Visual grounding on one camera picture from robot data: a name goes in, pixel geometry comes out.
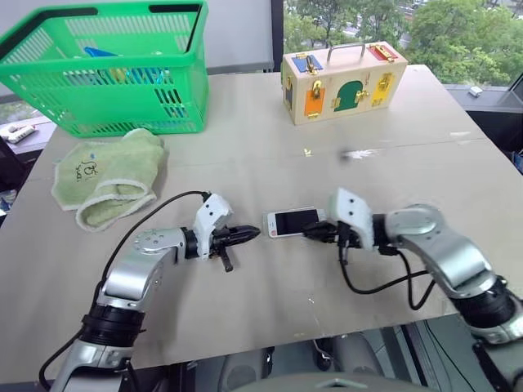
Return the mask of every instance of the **green foliage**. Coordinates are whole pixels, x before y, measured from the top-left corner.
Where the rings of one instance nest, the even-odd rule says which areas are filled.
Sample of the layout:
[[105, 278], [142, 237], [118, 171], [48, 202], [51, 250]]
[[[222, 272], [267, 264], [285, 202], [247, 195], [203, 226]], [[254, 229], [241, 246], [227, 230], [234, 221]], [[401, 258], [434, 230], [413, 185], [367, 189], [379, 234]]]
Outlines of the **green foliage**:
[[285, 2], [284, 52], [357, 41], [343, 33], [348, 14], [341, 6], [341, 1], [334, 0]]
[[433, 0], [414, 14], [406, 55], [443, 83], [506, 86], [523, 71], [523, 21], [481, 0]]
[[400, 38], [408, 25], [398, 4], [397, 0], [353, 0], [351, 7], [361, 17], [357, 36], [366, 42], [387, 41], [393, 47], [400, 47]]
[[[486, 0], [431, 0], [412, 22], [398, 6], [412, 0], [285, 0], [284, 51], [387, 41], [443, 83], [506, 86], [523, 71], [523, 20]], [[359, 26], [356, 38], [344, 30]], [[412, 40], [403, 50], [400, 38]]]

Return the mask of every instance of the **box handle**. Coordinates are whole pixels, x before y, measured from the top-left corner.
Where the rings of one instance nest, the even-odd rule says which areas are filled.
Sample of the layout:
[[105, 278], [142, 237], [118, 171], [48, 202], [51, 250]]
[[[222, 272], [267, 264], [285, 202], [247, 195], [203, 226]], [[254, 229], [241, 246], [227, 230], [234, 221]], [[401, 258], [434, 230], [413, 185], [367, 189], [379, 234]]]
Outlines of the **box handle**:
[[330, 55], [333, 53], [334, 49], [345, 49], [346, 47], [361, 47], [360, 58], [362, 58], [365, 53], [365, 42], [346, 43], [344, 45], [336, 45], [335, 47], [331, 46], [329, 48], [329, 53], [327, 54], [327, 62], [330, 61]]

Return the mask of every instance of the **towel embroidery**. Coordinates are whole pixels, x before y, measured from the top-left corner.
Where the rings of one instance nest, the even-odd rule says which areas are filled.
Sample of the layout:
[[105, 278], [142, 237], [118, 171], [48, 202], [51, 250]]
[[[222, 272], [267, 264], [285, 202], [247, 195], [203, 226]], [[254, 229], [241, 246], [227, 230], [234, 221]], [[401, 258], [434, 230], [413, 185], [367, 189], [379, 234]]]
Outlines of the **towel embroidery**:
[[96, 171], [96, 162], [82, 161], [78, 166], [76, 166], [76, 182], [81, 180], [90, 180], [98, 174]]

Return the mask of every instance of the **white tabletop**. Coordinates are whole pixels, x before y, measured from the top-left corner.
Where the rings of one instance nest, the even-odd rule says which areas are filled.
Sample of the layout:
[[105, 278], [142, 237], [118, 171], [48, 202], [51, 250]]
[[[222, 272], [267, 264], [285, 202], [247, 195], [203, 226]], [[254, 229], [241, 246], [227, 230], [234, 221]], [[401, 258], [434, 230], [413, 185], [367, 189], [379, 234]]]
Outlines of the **white tabletop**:
[[[54, 133], [0, 229], [0, 383], [36, 378], [42, 361], [80, 327], [123, 234], [160, 201], [190, 189], [221, 194], [235, 210], [231, 223], [259, 227], [264, 212], [326, 207], [338, 186], [366, 198], [375, 212], [430, 203], [523, 295], [521, 176], [426, 67], [407, 68], [388, 109], [300, 127], [281, 102], [279, 74], [213, 76], [210, 87], [205, 131], [162, 136], [169, 154], [155, 183], [159, 201], [103, 233], [83, 232], [51, 196], [53, 163], [78, 143]], [[344, 162], [342, 149], [365, 153]], [[174, 203], [143, 229], [191, 225], [199, 204], [197, 197]], [[353, 294], [334, 245], [263, 234], [230, 256], [230, 274], [218, 259], [165, 273], [134, 364], [176, 363], [455, 311], [439, 289], [418, 312], [407, 305], [405, 285]], [[422, 269], [408, 256], [413, 270]], [[352, 252], [349, 269], [361, 287], [405, 273], [398, 258], [364, 252]], [[417, 298], [428, 282], [416, 280]]]

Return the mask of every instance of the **windowsill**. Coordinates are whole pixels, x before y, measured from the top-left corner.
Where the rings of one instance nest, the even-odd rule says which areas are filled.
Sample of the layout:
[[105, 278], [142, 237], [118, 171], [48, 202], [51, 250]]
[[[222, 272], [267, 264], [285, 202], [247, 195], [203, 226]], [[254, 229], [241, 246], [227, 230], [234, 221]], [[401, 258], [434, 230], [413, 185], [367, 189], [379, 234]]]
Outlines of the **windowsill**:
[[466, 111], [523, 113], [523, 103], [508, 87], [482, 87], [477, 98], [468, 93], [470, 86], [445, 84], [445, 88]]

